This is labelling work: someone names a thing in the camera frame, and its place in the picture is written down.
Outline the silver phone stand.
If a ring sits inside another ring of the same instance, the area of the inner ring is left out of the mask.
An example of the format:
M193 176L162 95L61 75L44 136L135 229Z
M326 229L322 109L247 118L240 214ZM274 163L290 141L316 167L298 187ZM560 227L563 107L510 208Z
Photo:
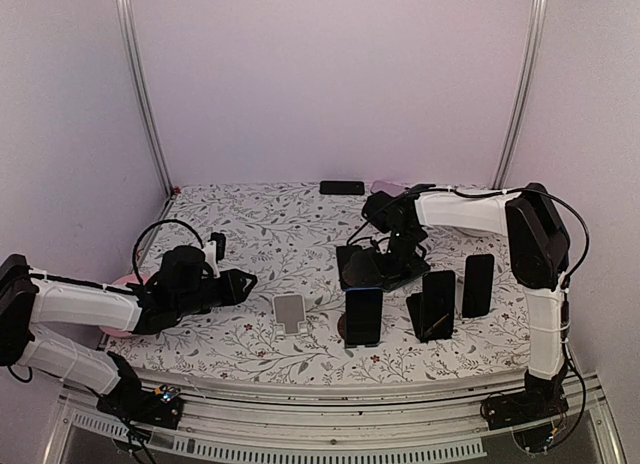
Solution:
M272 308L278 338L307 333L305 299L302 294L276 295L272 299Z

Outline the black phone front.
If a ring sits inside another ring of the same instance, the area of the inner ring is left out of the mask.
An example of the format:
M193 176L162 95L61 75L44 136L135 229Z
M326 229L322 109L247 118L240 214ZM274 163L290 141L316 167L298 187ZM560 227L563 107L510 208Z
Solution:
M420 308L420 340L450 339L454 330L456 274L452 270L430 272L423 277Z

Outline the black folding phone stand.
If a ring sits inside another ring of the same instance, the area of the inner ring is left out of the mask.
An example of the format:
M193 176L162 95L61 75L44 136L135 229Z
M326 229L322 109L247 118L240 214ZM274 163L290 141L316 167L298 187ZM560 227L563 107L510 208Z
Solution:
M421 343L448 340L453 336L455 299L430 298L414 293L406 299L415 337Z

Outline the black stand wooden base front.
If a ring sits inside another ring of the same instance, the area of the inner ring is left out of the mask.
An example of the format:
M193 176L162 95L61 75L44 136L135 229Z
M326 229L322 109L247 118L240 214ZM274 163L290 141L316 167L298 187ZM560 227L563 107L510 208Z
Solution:
M362 346L366 348L374 348L380 344L380 340L378 340L375 343L370 342L364 345L362 344L349 345L346 341L347 331L346 331L346 314L345 313L343 313L337 321L337 332L346 348L356 348L356 347L362 347Z

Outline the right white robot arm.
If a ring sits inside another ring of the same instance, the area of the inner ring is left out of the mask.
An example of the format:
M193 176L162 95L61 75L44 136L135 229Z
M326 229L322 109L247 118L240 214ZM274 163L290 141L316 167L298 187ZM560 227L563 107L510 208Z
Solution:
M396 196L371 194L362 216L383 233L400 219L422 231L453 227L505 237L511 273L522 287L529 312L528 374L538 380L517 399L517 411L537 420L556 401L547 382L561 373L567 358L569 320L564 296L574 268L569 266L570 236L555 205L572 209L540 183L503 190L416 185Z

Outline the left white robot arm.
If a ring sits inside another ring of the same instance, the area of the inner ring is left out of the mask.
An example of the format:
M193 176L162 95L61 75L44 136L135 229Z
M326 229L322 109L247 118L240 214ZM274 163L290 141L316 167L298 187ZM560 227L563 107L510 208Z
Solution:
M32 367L84 385L128 418L148 410L148 396L121 357L84 347L48 329L50 323L94 325L127 335L155 335L184 318L245 302L258 279L221 270L216 247L182 245L166 252L149 279L123 286L31 269L24 256L1 266L1 364Z

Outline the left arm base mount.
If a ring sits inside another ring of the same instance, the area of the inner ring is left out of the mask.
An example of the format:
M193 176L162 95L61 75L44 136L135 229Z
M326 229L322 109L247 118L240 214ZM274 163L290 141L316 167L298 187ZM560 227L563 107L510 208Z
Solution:
M97 410L124 421L176 430L184 408L181 390L166 384L144 390L137 374L123 357L111 351L107 355L116 364L120 380L110 393L98 398Z

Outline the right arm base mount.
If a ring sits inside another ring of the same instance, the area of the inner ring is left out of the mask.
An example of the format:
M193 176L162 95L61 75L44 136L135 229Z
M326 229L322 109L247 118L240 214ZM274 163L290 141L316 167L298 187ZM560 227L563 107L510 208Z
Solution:
M509 428L538 420L564 416L569 411L560 373L551 380L524 376L524 389L512 393L495 393L480 404L480 415L490 430Z

